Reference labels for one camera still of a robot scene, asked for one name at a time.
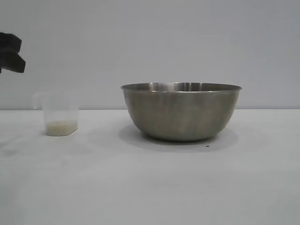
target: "white wall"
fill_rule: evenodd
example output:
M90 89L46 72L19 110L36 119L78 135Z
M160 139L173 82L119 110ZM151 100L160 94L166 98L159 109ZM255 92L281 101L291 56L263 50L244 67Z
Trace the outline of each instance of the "white wall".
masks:
M122 108L120 86L211 82L239 108L300 108L299 0L2 0L25 74L0 75L0 109L76 87L82 108Z

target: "white tabletop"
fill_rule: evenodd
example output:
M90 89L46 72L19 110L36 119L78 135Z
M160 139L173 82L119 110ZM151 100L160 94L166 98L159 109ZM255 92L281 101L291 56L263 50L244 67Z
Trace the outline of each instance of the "white tabletop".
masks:
M300 110L236 110L216 138L160 142L127 111L67 137L0 112L1 225L299 225Z

